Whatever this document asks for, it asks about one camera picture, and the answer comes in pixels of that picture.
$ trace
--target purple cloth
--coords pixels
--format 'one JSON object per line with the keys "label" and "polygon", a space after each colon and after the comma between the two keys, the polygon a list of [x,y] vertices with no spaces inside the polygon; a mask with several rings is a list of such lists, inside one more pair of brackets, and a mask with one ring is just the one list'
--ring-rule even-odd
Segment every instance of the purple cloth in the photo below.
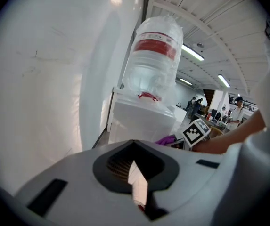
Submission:
{"label": "purple cloth", "polygon": [[166,137],[156,141],[155,143],[159,144],[159,145],[167,145],[169,143],[174,142],[175,140],[176,140],[175,135],[170,135],[170,136],[166,136]]}

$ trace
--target ceiling light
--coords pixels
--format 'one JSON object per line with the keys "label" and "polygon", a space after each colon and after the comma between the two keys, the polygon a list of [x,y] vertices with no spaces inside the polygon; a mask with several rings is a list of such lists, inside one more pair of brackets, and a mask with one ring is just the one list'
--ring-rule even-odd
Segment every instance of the ceiling light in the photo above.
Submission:
{"label": "ceiling light", "polygon": [[223,83],[226,85],[226,87],[230,87],[229,83],[224,78],[224,76],[222,76],[221,74],[219,74],[218,77],[220,78],[221,81],[223,81]]}
{"label": "ceiling light", "polygon": [[192,48],[186,46],[185,44],[182,44],[182,49],[196,57],[199,61],[204,60],[202,56],[200,56],[197,52],[195,52]]}
{"label": "ceiling light", "polygon": [[180,79],[180,80],[182,80],[183,82],[187,83],[188,85],[192,85],[192,83],[190,83],[190,82],[188,82],[188,81],[186,81],[184,79]]}

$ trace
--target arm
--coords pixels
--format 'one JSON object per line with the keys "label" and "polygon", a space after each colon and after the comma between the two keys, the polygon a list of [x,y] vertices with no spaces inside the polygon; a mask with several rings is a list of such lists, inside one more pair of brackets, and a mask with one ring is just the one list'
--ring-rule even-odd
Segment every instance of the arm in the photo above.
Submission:
{"label": "arm", "polygon": [[264,127],[262,115],[257,111],[235,130],[208,141],[201,141],[192,150],[194,152],[222,154],[227,151],[231,144],[243,142],[249,135],[262,130]]}

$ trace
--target fluorescent light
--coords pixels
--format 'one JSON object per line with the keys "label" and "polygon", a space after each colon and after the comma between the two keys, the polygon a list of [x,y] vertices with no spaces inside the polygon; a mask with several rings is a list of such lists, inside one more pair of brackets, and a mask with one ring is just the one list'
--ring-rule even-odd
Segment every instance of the fluorescent light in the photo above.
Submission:
{"label": "fluorescent light", "polygon": [[197,52],[195,52],[192,48],[186,46],[185,44],[182,45],[182,49],[196,57],[199,61],[204,60],[202,56],[200,56]]}
{"label": "fluorescent light", "polygon": [[186,80],[184,80],[184,79],[180,79],[180,80],[184,81],[184,82],[187,83],[188,85],[192,85],[192,83],[190,83],[190,82],[188,82],[188,81],[186,81]]}
{"label": "fluorescent light", "polygon": [[227,80],[224,78],[224,76],[222,76],[221,74],[219,74],[218,77],[220,78],[221,81],[223,81],[223,83],[224,83],[227,87],[230,87],[229,83],[228,83]]}

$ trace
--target ceiling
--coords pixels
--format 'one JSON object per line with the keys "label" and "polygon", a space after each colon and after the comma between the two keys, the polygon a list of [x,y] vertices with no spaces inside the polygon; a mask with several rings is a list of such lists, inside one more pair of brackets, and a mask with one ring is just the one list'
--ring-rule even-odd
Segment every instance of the ceiling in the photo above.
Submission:
{"label": "ceiling", "polygon": [[[183,43],[205,58],[199,61],[182,51],[178,78],[195,88],[249,97],[268,69],[263,45],[266,15],[256,0],[149,0],[147,17],[166,15],[182,27]],[[224,86],[218,74],[231,88]]]}

